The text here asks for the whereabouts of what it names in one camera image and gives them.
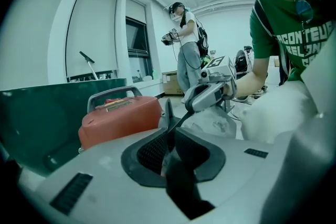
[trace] vent slot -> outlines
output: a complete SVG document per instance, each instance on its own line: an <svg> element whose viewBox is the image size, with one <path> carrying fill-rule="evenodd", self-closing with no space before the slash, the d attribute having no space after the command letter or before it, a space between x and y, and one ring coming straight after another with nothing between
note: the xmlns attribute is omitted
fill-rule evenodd
<svg viewBox="0 0 336 224"><path fill-rule="evenodd" d="M51 201L50 205L63 214L69 215L92 179L91 175L78 173Z"/></svg>
<svg viewBox="0 0 336 224"><path fill-rule="evenodd" d="M258 151L258 150L254 150L253 148L248 148L247 150L244 151L247 154L256 156L256 157L260 157L260 158L266 158L268 155L268 152L264 152L264 151Z"/></svg>

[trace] green t-shirt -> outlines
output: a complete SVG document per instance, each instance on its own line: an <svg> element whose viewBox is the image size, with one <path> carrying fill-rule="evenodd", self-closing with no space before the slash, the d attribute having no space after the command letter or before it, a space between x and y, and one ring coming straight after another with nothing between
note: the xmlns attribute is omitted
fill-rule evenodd
<svg viewBox="0 0 336 224"><path fill-rule="evenodd" d="M289 81L301 80L301 73L320 52L333 28L331 18L322 15L321 2L305 0L313 9L313 19L304 27L307 45L306 56L304 56L302 24L296 12L296 1L298 0L260 0L279 44L284 47L292 63L293 69ZM250 33L255 58L279 55L278 43L268 35L254 11L250 17Z"/></svg>

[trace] woman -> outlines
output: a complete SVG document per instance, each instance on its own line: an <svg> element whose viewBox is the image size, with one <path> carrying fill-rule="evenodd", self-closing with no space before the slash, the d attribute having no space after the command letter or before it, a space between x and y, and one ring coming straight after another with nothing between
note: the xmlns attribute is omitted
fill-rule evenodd
<svg viewBox="0 0 336 224"><path fill-rule="evenodd" d="M185 6L176 2L172 6L175 16L181 16L180 31L173 34L173 39L179 38L181 47L177 60L177 80L184 93L198 83L201 77L201 58L198 50L198 30L195 15L185 9Z"/></svg>

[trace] white t-shirt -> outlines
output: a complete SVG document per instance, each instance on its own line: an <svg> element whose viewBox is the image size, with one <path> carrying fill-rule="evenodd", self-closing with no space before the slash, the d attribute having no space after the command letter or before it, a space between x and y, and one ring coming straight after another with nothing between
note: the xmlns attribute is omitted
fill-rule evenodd
<svg viewBox="0 0 336 224"><path fill-rule="evenodd" d="M186 25L184 25L182 28L180 27L180 31L181 30L184 30L184 29L187 29L188 28L188 22L190 20L193 20L194 21L194 31L187 35L187 36L183 36L181 37L181 44L182 46L188 42L198 42L198 30L197 30L197 25L196 25L196 19L195 19L195 15L192 14L191 12L187 12L185 14L185 21L186 21Z"/></svg>

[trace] gray jeans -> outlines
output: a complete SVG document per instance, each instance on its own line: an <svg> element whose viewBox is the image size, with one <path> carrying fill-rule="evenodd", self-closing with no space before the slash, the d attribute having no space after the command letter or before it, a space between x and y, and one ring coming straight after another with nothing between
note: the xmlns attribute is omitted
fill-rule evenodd
<svg viewBox="0 0 336 224"><path fill-rule="evenodd" d="M188 42L180 48L177 61L177 80L184 93L197 85L201 77L201 58L196 42Z"/></svg>

